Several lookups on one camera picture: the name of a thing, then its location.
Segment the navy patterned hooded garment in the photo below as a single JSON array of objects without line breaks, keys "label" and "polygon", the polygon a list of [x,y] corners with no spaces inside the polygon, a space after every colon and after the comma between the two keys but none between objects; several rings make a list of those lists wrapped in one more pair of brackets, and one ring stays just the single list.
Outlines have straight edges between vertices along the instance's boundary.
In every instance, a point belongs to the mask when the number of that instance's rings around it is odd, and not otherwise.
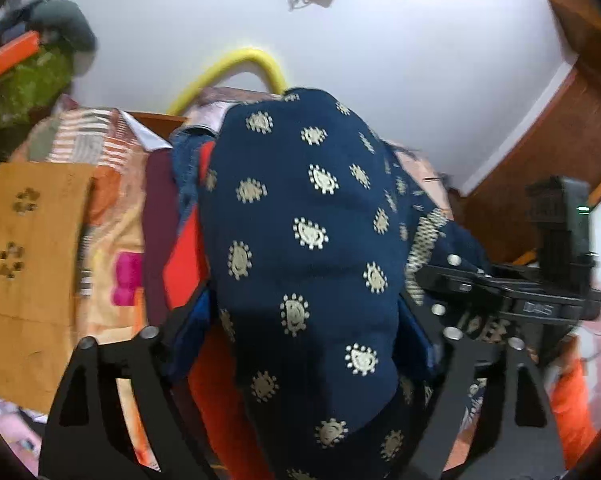
[{"label": "navy patterned hooded garment", "polygon": [[179,170],[235,385],[275,479],[383,479],[417,446],[429,347],[401,296],[427,263],[489,271],[479,242],[351,108],[317,90],[229,108]]}]

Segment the dark folded clothes stack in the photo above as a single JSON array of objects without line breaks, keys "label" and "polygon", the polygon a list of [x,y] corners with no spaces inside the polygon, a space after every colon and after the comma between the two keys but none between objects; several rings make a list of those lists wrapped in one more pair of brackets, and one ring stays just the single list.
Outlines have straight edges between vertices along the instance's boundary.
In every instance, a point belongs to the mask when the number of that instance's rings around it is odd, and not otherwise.
[{"label": "dark folded clothes stack", "polygon": [[177,197],[171,150],[156,150],[146,160],[145,200],[141,218],[145,311],[146,318],[152,325],[162,324],[169,312],[163,270],[177,238]]}]

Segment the printed bed blanket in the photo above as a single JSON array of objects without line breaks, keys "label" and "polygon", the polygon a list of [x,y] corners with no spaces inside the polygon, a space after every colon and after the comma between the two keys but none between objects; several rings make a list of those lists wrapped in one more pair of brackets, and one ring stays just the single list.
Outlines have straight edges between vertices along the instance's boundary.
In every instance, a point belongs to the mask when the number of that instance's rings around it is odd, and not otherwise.
[{"label": "printed bed blanket", "polygon": [[[233,88],[206,88],[186,113],[186,125],[218,130],[229,107],[245,102],[279,100],[276,94],[244,91]],[[149,148],[140,148],[140,134],[133,133],[132,126],[143,126],[134,117],[125,119],[121,110],[114,108],[84,108],[77,104],[63,105],[62,112],[42,120],[28,134],[26,141],[12,156],[12,162],[59,162],[69,164],[78,154],[77,162],[95,165],[94,188],[88,203],[86,224],[81,239],[81,258],[84,258],[82,292],[88,299],[78,300],[77,332],[94,333],[103,341],[122,340],[132,335],[140,326],[132,327],[131,314],[114,313],[114,262],[122,252],[143,256],[144,240],[141,210],[145,200],[145,166]],[[104,127],[96,139],[87,138],[87,129],[104,117]],[[71,119],[78,119],[79,126],[69,126],[69,154],[61,154],[61,128]],[[391,142],[396,155],[407,174],[415,182],[423,184],[430,198],[441,206],[449,219],[453,212],[444,185],[431,163],[417,151]],[[131,285],[129,300],[122,304],[134,305],[137,292],[143,286]],[[550,393],[551,408],[557,416],[559,436],[567,466],[573,467],[596,439],[598,431],[593,426],[588,405],[584,365],[579,360],[578,339],[572,340],[564,350],[561,376]]]}]

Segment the red folded garment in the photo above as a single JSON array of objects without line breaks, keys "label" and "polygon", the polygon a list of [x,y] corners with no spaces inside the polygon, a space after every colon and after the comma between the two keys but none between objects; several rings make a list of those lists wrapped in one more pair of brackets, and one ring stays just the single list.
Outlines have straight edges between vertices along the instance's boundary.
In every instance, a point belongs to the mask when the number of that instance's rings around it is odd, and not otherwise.
[{"label": "red folded garment", "polygon": [[235,358],[206,285],[209,267],[198,207],[193,206],[163,271],[174,309],[189,310],[178,332],[177,370],[200,412],[210,447],[232,479],[272,479],[273,472],[235,385]]}]

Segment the brown wooden door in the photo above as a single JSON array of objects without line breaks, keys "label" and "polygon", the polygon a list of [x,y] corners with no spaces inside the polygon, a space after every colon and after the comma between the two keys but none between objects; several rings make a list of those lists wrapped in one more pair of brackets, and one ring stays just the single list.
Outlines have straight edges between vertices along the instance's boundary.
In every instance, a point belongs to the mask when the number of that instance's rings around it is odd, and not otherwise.
[{"label": "brown wooden door", "polygon": [[463,200],[458,222],[492,262],[534,249],[526,187],[551,176],[601,182],[601,76],[578,63],[529,131]]}]

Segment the wooden wardrobe with sliding door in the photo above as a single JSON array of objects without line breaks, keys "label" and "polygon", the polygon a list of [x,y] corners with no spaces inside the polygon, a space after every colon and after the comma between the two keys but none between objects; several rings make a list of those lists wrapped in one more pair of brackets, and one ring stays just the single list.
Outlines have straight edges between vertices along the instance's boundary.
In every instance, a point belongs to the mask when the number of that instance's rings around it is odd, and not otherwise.
[{"label": "wooden wardrobe with sliding door", "polygon": [[578,64],[601,79],[601,7],[595,0],[549,0]]}]

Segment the wooden folding lap desk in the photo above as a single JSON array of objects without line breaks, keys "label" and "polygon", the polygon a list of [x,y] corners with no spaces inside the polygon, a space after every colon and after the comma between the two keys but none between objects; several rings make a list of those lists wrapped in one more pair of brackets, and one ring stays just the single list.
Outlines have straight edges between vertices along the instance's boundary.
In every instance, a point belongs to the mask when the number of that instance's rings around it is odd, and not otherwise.
[{"label": "wooden folding lap desk", "polygon": [[0,165],[0,398],[46,413],[75,343],[79,237],[94,168]]}]

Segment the yellow foam tube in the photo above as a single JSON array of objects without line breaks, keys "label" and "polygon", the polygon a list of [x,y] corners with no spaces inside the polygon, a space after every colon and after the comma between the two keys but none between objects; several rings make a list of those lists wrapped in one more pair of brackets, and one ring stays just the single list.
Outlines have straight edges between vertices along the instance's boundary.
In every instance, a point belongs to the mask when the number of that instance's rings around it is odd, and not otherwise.
[{"label": "yellow foam tube", "polygon": [[224,54],[189,82],[167,106],[166,114],[179,115],[185,112],[205,88],[245,72],[248,68],[265,81],[267,89],[272,93],[281,94],[288,87],[280,64],[270,53],[255,47],[238,48]]}]

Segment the orange box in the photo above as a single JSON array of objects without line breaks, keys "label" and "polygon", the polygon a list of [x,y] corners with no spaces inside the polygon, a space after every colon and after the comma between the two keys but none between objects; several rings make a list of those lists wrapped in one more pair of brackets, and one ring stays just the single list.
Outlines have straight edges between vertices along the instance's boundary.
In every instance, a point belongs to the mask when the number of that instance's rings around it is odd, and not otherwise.
[{"label": "orange box", "polygon": [[31,30],[0,48],[0,76],[39,51],[40,35]]}]

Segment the grey neck pillow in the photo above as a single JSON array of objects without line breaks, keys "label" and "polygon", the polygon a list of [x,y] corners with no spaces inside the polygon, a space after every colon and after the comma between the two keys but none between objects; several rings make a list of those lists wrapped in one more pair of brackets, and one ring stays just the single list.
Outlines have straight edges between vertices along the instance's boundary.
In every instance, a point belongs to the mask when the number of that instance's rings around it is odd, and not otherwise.
[{"label": "grey neck pillow", "polygon": [[76,3],[69,0],[46,0],[34,6],[28,26],[36,32],[55,32],[75,51],[93,52],[98,41],[88,20]]}]

